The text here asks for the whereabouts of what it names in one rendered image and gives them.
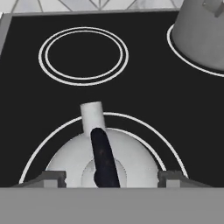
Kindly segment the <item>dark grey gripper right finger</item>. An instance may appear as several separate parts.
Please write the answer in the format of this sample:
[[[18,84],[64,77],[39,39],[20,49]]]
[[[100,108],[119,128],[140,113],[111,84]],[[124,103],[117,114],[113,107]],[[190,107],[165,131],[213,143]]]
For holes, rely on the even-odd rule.
[[[186,177],[181,171],[159,171],[157,173],[158,183],[157,186],[159,188],[194,188],[201,187],[207,188],[208,185],[200,183],[196,180],[189,179]]]

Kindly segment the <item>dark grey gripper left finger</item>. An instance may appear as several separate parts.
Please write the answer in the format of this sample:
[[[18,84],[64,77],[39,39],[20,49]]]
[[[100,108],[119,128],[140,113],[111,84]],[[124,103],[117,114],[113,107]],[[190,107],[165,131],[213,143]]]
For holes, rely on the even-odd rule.
[[[66,188],[65,171],[43,171],[35,179],[15,185],[16,188]]]

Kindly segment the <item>black hob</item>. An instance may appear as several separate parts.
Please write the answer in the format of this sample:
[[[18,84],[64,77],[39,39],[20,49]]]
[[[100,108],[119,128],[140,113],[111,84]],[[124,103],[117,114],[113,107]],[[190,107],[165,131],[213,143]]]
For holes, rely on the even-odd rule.
[[[0,186],[32,179],[81,132],[80,106],[142,138],[169,170],[224,187],[224,78],[186,64],[166,33],[176,13],[4,15]]]

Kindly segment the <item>grey metal pot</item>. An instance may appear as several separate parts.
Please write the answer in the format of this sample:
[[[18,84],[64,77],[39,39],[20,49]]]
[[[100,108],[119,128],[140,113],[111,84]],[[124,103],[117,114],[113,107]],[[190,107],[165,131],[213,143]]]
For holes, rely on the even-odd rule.
[[[224,0],[184,0],[171,36],[188,59],[224,71]]]

